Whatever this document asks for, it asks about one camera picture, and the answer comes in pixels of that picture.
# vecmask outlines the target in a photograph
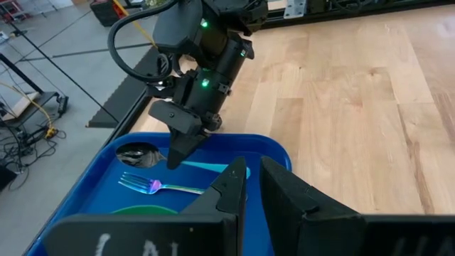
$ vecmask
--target gray floor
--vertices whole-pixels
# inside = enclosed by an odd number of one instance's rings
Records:
[[[154,18],[141,21],[141,24],[151,33]],[[21,29],[28,29],[29,32],[26,35],[35,44],[41,46],[48,55],[106,48],[109,31],[108,28],[100,25],[87,5],[61,9],[48,14],[47,18],[37,16],[18,26]],[[1,25],[1,30],[10,31],[11,28]],[[145,42],[138,31],[132,26],[127,26],[120,31],[117,45],[126,46]],[[121,56],[129,65],[134,66],[147,49],[122,50]],[[0,52],[14,62],[22,55],[27,55],[29,58],[41,57],[41,54],[24,38],[13,39],[9,44],[4,43],[0,46]],[[107,52],[56,58],[54,61],[101,103],[107,100],[126,77]],[[17,66],[43,90],[55,90],[51,83],[36,70],[38,69],[70,97],[68,113],[55,123],[58,129],[66,131],[68,137],[56,139],[58,142],[56,153],[40,159],[30,167],[30,176],[23,187],[17,191],[4,190],[0,194],[2,256],[23,254],[112,132],[110,129],[85,128],[88,120],[99,109],[98,106],[47,60],[20,62]],[[4,72],[4,67],[0,66],[0,73],[0,81],[13,84],[9,74]],[[17,83],[22,82],[15,75],[14,80]],[[25,91],[30,90],[27,84],[22,84],[21,87]],[[19,98],[6,87],[0,87],[0,95],[10,105],[14,105]],[[56,106],[57,103],[52,102],[46,105],[46,109],[53,112]],[[32,124],[28,127],[33,126],[33,122],[44,120],[41,114],[36,115],[37,117],[30,121]],[[7,130],[0,130],[0,135],[8,135],[8,133]],[[46,147],[44,142],[38,145],[41,151]],[[23,177],[20,176],[17,182],[20,182]]]

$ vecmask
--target silver fork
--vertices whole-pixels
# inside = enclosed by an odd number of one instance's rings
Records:
[[[159,180],[153,180],[145,178],[129,172],[124,172],[120,178],[119,184],[126,186],[134,191],[144,193],[147,195],[153,195],[160,189],[172,189],[177,191],[183,191],[188,193],[195,193],[201,195],[204,193],[203,189],[189,188],[185,186],[168,185],[162,184]]]

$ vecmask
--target spoon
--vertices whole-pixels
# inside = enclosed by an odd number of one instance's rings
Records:
[[[161,160],[166,160],[166,157],[160,153],[156,146],[147,142],[132,142],[121,145],[115,153],[122,163],[139,168],[150,168],[157,165]],[[222,173],[228,167],[228,164],[207,164],[195,161],[182,161],[182,164],[218,173]],[[247,167],[247,178],[249,177],[250,168]]]

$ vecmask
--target green plate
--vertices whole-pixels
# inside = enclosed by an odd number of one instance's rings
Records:
[[[176,211],[161,206],[130,206],[112,212],[118,215],[175,215]]]

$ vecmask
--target wooden tabletop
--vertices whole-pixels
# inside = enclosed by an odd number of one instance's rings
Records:
[[[255,33],[220,132],[277,140],[294,173],[362,213],[455,213],[454,14]],[[167,131],[147,111],[132,131]]]

